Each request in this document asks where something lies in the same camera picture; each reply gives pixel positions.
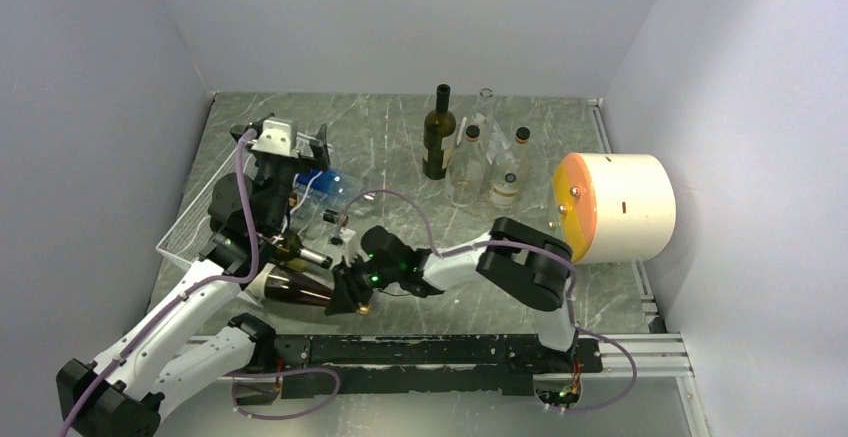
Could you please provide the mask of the gold foil wine bottle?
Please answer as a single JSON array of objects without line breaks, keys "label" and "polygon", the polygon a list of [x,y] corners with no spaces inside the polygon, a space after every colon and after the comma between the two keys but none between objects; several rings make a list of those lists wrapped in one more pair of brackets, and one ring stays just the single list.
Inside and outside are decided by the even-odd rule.
[{"label": "gold foil wine bottle", "polygon": [[[320,307],[326,315],[325,307],[329,303],[333,286],[328,286],[304,272],[289,267],[268,265],[247,287],[253,295],[272,302],[292,305]],[[363,308],[359,315],[368,315],[371,304]]]}]

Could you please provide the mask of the dark green wine bottle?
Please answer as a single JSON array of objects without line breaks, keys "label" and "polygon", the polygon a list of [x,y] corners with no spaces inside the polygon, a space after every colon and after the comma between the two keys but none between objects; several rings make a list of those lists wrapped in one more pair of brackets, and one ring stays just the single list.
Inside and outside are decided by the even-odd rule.
[{"label": "dark green wine bottle", "polygon": [[448,161],[452,155],[457,123],[449,109],[451,87],[439,84],[436,88],[435,108],[424,120],[422,172],[431,180],[442,180],[446,176]]}]

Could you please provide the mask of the clear bottle white label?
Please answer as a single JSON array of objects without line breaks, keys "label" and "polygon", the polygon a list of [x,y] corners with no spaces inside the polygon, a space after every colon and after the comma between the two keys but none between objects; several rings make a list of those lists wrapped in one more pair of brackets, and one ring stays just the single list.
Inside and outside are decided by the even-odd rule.
[{"label": "clear bottle white label", "polygon": [[469,207],[479,196],[486,170],[486,158],[479,142],[480,128],[468,125],[463,140],[449,160],[446,193],[456,207]]}]

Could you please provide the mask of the clear amber liquor bottle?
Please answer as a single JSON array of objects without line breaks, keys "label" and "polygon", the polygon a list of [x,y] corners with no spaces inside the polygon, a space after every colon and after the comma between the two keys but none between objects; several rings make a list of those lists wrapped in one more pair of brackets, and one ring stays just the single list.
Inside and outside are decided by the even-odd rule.
[{"label": "clear amber liquor bottle", "polygon": [[495,207],[510,208],[519,199],[530,174],[530,136],[528,127],[519,127],[514,135],[514,143],[494,160],[488,198]]}]

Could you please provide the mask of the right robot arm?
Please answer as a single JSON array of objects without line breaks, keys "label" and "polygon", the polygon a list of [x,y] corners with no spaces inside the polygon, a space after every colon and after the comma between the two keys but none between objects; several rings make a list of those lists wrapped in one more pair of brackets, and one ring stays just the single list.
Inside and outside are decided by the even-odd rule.
[{"label": "right robot arm", "polygon": [[324,313],[352,314],[377,290],[398,285],[427,298],[485,280],[534,310],[542,363],[562,371],[578,356],[569,294],[573,251],[563,240],[508,217],[480,236],[447,249],[413,248],[382,226],[367,230],[354,253],[332,269],[333,289]]}]

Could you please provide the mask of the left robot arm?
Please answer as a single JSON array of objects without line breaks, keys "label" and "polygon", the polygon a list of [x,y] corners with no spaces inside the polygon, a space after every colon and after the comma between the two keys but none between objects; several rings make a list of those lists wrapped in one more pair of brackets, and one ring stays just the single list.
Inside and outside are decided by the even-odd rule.
[{"label": "left robot arm", "polygon": [[211,234],[183,277],[120,340],[58,372],[62,435],[150,436],[218,378],[268,370],[277,357],[276,333],[252,315],[236,317],[208,344],[191,351],[184,345],[263,269],[292,260],[331,266],[329,256],[304,246],[290,227],[297,176],[330,167],[325,131],[302,134],[271,115],[231,133],[235,166],[208,187]]}]

